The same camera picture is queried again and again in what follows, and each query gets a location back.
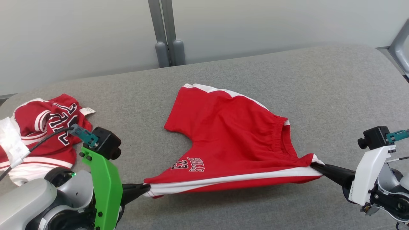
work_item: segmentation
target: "garment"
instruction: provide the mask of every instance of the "garment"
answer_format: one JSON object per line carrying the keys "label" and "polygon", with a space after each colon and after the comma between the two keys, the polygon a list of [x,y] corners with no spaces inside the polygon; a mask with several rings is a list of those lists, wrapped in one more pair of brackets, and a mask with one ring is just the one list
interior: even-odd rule
{"label": "garment", "polygon": [[[23,143],[30,149],[55,131],[72,124],[91,130],[91,123],[80,110],[75,98],[62,94],[49,101],[41,98],[28,101],[15,109],[10,120]],[[43,178],[55,167],[72,168],[76,160],[72,145],[80,141],[78,137],[68,135],[68,132],[50,138],[32,151],[23,163],[10,171],[10,179],[21,185],[35,178]],[[9,166],[6,153],[0,148],[0,171]]]}
{"label": "garment", "polygon": [[157,197],[282,183],[305,183],[322,176],[309,165],[314,154],[297,157],[289,121],[259,102],[229,90],[185,84],[165,129],[193,144],[173,166],[147,178]]}

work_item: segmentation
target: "teal connector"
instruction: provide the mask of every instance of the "teal connector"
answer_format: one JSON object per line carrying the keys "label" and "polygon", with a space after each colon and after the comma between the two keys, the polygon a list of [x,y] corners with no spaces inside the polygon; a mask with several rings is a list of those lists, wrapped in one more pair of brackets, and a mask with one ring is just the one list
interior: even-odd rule
{"label": "teal connector", "polygon": [[393,144],[395,141],[409,138],[409,134],[407,130],[400,130],[394,133],[386,134],[386,138],[388,139],[389,143]]}
{"label": "teal connector", "polygon": [[77,124],[73,124],[71,127],[73,127],[73,130],[70,130],[69,133],[73,136],[79,137],[85,144],[87,144],[89,147],[94,148],[97,145],[98,137],[90,131],[80,127]]}

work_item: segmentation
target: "red and white jersey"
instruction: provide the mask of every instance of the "red and white jersey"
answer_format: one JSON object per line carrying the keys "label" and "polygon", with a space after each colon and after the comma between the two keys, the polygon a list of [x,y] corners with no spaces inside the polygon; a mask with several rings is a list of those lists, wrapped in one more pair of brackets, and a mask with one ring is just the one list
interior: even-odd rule
{"label": "red and white jersey", "polygon": [[[41,98],[28,101],[15,109],[10,120],[20,134],[22,142],[30,149],[55,131],[73,124],[91,130],[91,123],[80,109],[75,98],[62,94],[49,101]],[[21,185],[34,178],[44,177],[55,167],[72,168],[76,160],[76,152],[72,145],[80,141],[78,137],[68,135],[68,132],[50,138],[32,151],[23,163],[11,170],[9,173],[11,180]],[[0,171],[9,166],[9,159],[0,147]]]}
{"label": "red and white jersey", "polygon": [[147,178],[145,196],[305,183],[322,176],[310,167],[314,154],[297,157],[288,119],[229,90],[184,85],[165,129],[193,144],[173,166]]}

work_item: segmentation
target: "green bracket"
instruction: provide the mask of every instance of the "green bracket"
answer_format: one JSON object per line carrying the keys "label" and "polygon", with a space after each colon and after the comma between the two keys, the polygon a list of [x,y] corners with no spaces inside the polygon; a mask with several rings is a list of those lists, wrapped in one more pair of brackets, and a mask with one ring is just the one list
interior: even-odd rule
{"label": "green bracket", "polygon": [[409,134],[406,130],[400,130],[394,133],[386,134],[386,138],[388,139],[389,143],[393,144],[395,141],[409,138]]}
{"label": "green bracket", "polygon": [[82,147],[81,151],[85,154],[82,162],[90,166],[94,184],[97,209],[95,228],[115,229],[122,199],[122,183],[118,169],[105,157],[92,150]]}

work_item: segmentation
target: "red shorts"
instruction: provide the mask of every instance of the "red shorts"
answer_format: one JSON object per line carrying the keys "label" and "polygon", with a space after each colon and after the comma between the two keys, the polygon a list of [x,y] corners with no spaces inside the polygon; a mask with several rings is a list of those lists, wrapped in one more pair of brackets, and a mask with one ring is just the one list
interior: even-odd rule
{"label": "red shorts", "polygon": [[145,196],[180,192],[304,183],[321,174],[309,165],[314,154],[297,157],[288,119],[259,102],[229,90],[184,85],[165,124],[192,142],[173,166],[147,178]]}

